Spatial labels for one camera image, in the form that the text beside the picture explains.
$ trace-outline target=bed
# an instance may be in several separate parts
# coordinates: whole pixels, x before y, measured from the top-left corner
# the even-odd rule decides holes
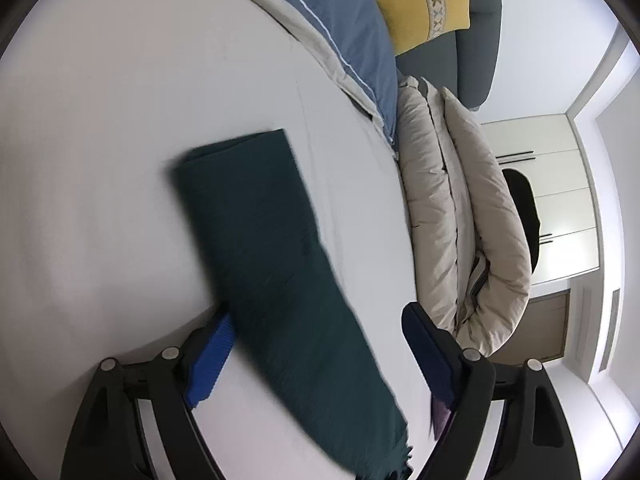
[[[215,302],[169,163],[277,128],[420,471],[430,391],[400,326],[414,258],[398,166],[370,117],[249,0],[40,0],[0,60],[0,419],[38,478],[58,477],[97,362],[180,344]],[[351,478],[240,350],[194,415],[230,480]]]

